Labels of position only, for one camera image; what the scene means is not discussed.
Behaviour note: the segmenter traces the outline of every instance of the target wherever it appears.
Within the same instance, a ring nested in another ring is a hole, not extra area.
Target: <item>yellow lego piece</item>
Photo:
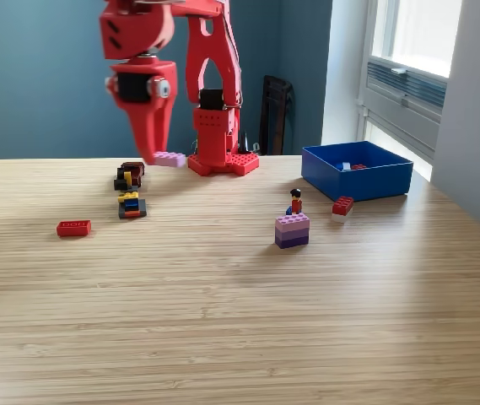
[[[118,202],[123,203],[131,198],[138,198],[138,192],[125,192],[118,197]]]
[[[131,177],[131,172],[126,171],[123,173],[123,178],[127,180],[127,187],[132,186],[132,177]]]

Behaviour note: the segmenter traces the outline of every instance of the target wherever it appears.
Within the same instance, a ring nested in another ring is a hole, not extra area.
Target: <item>window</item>
[[[422,159],[411,149],[397,141],[394,136],[391,135],[391,132],[386,132],[384,129],[376,126],[371,121],[368,121],[365,128],[365,140],[370,141],[381,148],[389,150],[394,154],[398,154],[405,159],[411,160],[414,162],[414,170],[417,171],[425,180],[431,180],[433,166],[427,162],[427,160]]]
[[[450,76],[462,0],[379,0],[371,54]]]
[[[380,141],[385,132],[387,144],[399,142],[432,163],[461,2],[369,0],[360,139]]]

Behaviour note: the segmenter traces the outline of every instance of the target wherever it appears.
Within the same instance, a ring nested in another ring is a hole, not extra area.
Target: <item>red robot arm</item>
[[[170,117],[178,92],[175,63],[156,53],[174,34],[173,16],[189,19],[186,84],[197,105],[198,155],[188,164],[198,174],[234,172],[245,175],[259,165],[254,154],[238,154],[242,103],[238,52],[230,24],[229,0],[107,0],[100,28],[107,59],[127,59],[113,65],[106,87],[126,111],[139,153],[149,164],[154,153],[166,150]],[[213,33],[206,20],[213,22]],[[204,89],[204,71],[212,59],[223,89]]]

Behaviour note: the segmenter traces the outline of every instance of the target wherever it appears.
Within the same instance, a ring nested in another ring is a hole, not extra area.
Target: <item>black chair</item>
[[[258,135],[261,155],[283,154],[284,128],[287,113],[293,106],[293,94],[290,82],[273,76],[264,77],[260,132]],[[270,119],[271,116],[276,117],[275,121]],[[270,133],[272,128],[275,128],[273,135]]]

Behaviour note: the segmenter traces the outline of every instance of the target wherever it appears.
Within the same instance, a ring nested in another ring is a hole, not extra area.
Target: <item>blue wall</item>
[[[326,97],[327,56],[332,19],[331,0],[282,0],[278,75],[294,86],[291,117],[292,154],[320,145]]]
[[[0,0],[0,159],[137,155],[125,113],[105,92],[100,0]],[[233,0],[232,24],[243,67],[242,129],[258,134],[262,79],[278,66],[278,0]],[[185,83],[187,23],[159,54],[176,61]],[[216,69],[207,73],[218,84]],[[181,89],[169,150],[188,153],[196,139],[192,105]]]

